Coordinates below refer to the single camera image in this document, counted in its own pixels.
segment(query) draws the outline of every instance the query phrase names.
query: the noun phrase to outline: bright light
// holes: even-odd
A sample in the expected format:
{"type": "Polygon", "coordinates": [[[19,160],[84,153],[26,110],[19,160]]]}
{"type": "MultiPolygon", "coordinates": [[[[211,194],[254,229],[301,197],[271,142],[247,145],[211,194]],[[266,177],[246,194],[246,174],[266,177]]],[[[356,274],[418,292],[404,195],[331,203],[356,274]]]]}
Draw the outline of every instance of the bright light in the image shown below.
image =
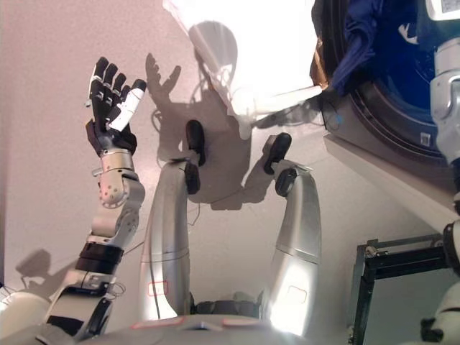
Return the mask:
{"type": "Polygon", "coordinates": [[[291,262],[270,308],[273,327],[298,336],[305,335],[311,314],[317,268],[311,262],[291,262]]]}

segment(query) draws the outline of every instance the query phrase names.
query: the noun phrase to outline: cable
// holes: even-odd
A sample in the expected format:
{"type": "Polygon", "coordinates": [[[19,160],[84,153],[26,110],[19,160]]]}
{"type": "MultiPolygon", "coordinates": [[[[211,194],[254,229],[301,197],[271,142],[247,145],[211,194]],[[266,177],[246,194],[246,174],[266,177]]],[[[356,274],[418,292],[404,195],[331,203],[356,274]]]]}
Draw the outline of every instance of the cable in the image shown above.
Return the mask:
{"type": "Polygon", "coordinates": [[[132,247],[131,249],[128,249],[125,251],[124,253],[124,256],[128,255],[130,252],[132,252],[133,250],[136,250],[137,248],[139,248],[140,246],[142,246],[144,244],[144,241],[136,244],[134,247],[132,247]]]}
{"type": "Polygon", "coordinates": [[[201,212],[201,203],[198,203],[198,214],[196,215],[195,220],[191,223],[187,223],[187,225],[195,226],[196,221],[198,220],[198,218],[200,218],[200,212],[201,212]]]}

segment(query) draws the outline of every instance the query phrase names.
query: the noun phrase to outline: washing machine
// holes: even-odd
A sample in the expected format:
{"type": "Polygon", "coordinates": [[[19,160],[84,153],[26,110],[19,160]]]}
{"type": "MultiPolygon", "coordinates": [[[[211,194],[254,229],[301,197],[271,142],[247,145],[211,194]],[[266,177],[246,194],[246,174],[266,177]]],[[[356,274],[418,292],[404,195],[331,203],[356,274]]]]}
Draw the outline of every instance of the washing machine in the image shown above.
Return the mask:
{"type": "MultiPolygon", "coordinates": [[[[347,0],[322,4],[323,60],[329,79],[346,52],[347,5],[347,0]]],[[[430,115],[433,69],[433,53],[417,53],[345,96],[329,88],[321,96],[321,108],[334,136],[454,194],[452,171],[436,147],[437,130],[430,115]]]]}

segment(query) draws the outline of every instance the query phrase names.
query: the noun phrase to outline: metal frame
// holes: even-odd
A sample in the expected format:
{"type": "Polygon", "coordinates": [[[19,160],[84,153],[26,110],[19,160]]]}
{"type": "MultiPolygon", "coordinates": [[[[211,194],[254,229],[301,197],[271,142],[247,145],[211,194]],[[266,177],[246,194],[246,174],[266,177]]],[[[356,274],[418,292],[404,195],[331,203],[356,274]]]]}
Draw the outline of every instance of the metal frame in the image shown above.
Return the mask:
{"type": "Polygon", "coordinates": [[[449,268],[441,240],[440,234],[380,243],[378,239],[373,239],[356,248],[348,317],[349,344],[364,343],[375,280],[449,268]],[[430,242],[429,247],[393,253],[379,250],[414,244],[420,246],[423,242],[430,242]]]}

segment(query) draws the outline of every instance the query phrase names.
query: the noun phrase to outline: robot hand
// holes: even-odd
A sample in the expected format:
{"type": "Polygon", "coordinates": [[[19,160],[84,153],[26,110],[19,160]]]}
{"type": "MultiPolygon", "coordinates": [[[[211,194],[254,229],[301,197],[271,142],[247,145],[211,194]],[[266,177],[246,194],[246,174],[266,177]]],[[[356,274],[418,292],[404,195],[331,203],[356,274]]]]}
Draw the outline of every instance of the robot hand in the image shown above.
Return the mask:
{"type": "Polygon", "coordinates": [[[101,57],[90,79],[88,106],[93,105],[94,118],[86,124],[88,140],[98,155],[114,148],[126,149],[133,155],[136,136],[131,133],[129,120],[141,101],[147,84],[137,79],[132,87],[124,86],[127,77],[120,73],[112,81],[118,68],[101,57]]]}

